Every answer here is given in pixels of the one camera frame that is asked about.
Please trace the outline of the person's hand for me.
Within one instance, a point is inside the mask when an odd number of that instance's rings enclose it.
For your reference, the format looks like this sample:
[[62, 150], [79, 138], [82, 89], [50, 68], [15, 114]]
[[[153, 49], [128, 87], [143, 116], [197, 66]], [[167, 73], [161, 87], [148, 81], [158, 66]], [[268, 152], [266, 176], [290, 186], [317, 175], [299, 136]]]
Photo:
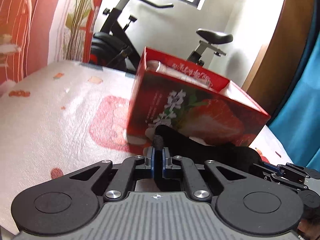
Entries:
[[304, 212], [297, 232], [304, 239], [319, 239], [319, 206], [315, 208], [304, 205]]

